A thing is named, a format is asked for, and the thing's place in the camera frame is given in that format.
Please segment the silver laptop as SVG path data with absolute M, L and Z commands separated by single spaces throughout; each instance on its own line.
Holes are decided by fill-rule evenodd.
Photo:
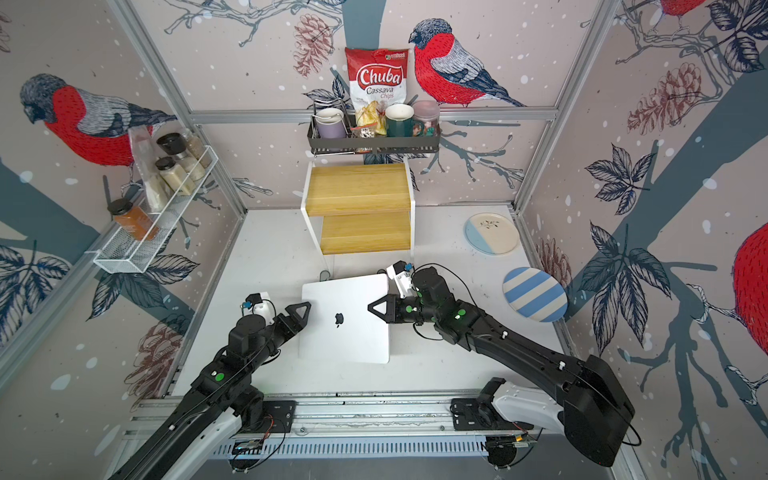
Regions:
M 388 325 L 368 311 L 370 303 L 388 293 L 384 274 L 305 284 L 302 300 L 311 311 L 299 335 L 298 356 L 311 361 L 388 363 Z

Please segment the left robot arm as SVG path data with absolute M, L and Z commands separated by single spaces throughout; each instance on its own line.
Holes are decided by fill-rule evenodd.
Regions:
M 307 326 L 310 311 L 302 302 L 286 306 L 271 323 L 258 314 L 241 317 L 175 410 L 111 477 L 190 479 L 242 430 L 259 435 L 262 447 L 271 434 L 288 434 L 296 403 L 265 401 L 252 375 Z

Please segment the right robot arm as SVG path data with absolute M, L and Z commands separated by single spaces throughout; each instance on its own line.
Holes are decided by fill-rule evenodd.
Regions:
M 565 355 L 512 331 L 475 302 L 455 298 L 436 267 L 405 261 L 387 267 L 383 272 L 398 293 L 370 303 L 368 311 L 387 324 L 431 323 L 442 340 L 522 375 L 561 408 L 557 420 L 571 445 L 611 467 L 627 443 L 635 409 L 608 363 Z

